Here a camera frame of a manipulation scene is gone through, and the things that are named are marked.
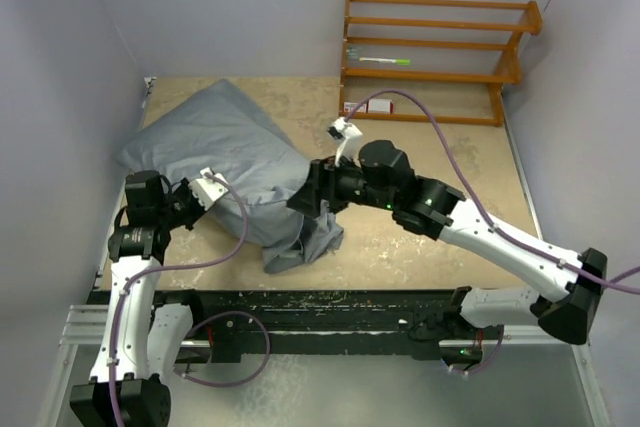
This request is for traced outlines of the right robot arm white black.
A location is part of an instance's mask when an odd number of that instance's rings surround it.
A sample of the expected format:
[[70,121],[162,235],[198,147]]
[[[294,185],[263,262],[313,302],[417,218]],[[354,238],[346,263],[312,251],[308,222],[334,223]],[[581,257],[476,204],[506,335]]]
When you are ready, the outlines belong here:
[[384,209],[404,230],[469,251],[524,282],[522,288],[461,288],[445,313],[446,330],[467,338],[478,328],[538,325],[550,336],[583,345],[603,294],[604,253],[548,244],[499,219],[482,216],[458,189],[417,175],[405,152],[389,140],[365,144],[356,161],[311,162],[289,208],[316,218],[350,204]]

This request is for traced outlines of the grey pillowcase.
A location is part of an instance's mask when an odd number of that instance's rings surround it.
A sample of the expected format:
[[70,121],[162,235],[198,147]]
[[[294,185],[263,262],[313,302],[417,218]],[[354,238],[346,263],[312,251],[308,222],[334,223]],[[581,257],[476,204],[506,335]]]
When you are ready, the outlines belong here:
[[156,170],[171,182],[209,168],[235,191],[209,210],[229,233],[262,248],[276,274],[338,249],[344,230],[323,209],[309,218],[287,207],[310,161],[247,94],[227,80],[202,89],[139,131],[118,153],[132,171]]

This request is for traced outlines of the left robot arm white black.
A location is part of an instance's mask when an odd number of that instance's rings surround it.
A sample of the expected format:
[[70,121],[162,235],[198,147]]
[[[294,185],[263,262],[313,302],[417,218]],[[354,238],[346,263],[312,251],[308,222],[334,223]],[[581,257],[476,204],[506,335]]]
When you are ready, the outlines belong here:
[[155,308],[165,252],[176,228],[193,228],[227,193],[209,169],[176,186],[157,171],[129,175],[126,204],[108,241],[111,294],[98,356],[70,407],[84,426],[165,426],[171,395],[166,377],[182,339],[202,334],[206,316],[191,297]]

